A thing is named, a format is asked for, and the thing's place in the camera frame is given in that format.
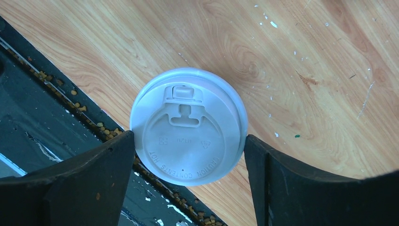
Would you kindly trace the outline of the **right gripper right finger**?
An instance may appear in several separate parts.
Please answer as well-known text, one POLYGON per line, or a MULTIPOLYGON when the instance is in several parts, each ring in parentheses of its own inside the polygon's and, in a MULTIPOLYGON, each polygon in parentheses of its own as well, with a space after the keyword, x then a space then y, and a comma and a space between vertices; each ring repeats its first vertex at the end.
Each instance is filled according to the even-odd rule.
POLYGON ((244 147, 260 226, 396 226, 399 173, 355 179, 278 151, 254 135, 244 147))

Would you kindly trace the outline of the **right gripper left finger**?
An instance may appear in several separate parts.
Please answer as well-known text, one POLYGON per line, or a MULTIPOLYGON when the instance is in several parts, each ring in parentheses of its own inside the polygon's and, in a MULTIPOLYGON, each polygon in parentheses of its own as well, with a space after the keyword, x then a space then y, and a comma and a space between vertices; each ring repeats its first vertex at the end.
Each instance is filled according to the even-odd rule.
POLYGON ((3 226, 116 226, 135 159, 130 130, 22 177, 0 180, 3 226))

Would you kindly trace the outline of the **white plastic cup lid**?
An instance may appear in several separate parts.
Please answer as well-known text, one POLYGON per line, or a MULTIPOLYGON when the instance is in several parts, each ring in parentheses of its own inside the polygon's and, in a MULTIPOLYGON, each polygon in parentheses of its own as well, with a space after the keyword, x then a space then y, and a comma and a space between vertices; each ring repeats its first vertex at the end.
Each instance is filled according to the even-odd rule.
POLYGON ((248 116, 238 92, 193 67, 168 70, 138 93, 130 113, 136 153, 160 179, 199 186, 229 174, 243 154, 248 116))

